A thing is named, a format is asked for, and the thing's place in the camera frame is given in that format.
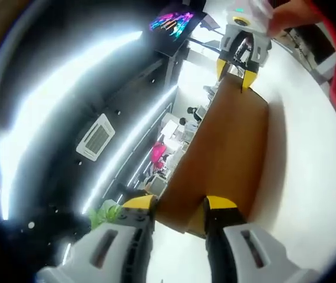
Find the person's right hand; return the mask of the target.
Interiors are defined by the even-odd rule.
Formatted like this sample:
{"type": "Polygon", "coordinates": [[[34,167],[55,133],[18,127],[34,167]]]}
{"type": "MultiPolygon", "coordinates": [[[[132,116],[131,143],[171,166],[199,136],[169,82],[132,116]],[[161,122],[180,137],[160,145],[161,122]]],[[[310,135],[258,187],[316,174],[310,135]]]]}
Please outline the person's right hand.
{"type": "Polygon", "coordinates": [[[321,21],[321,14],[312,1],[292,0],[273,10],[267,35],[275,37],[284,29],[317,24],[321,21]]]}

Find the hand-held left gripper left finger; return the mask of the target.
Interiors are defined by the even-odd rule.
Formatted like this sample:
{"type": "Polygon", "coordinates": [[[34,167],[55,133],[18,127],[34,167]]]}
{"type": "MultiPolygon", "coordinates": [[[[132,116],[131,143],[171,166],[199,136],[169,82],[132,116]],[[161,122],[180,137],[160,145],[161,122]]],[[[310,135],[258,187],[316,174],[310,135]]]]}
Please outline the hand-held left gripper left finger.
{"type": "Polygon", "coordinates": [[[120,209],[116,220],[102,223],[83,236],[65,262],[47,266],[36,274],[37,282],[145,282],[157,198],[134,198],[120,209]]]}

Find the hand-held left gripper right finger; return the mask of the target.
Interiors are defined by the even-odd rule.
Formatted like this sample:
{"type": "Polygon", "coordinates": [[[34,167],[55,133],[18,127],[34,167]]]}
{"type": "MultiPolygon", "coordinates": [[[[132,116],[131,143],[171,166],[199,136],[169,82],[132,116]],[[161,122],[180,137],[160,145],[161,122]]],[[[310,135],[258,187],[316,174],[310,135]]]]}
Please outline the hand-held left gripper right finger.
{"type": "Polygon", "coordinates": [[[266,230],[247,222],[227,198],[203,200],[206,250],[212,282],[317,282],[319,273],[300,268],[266,230]]]}

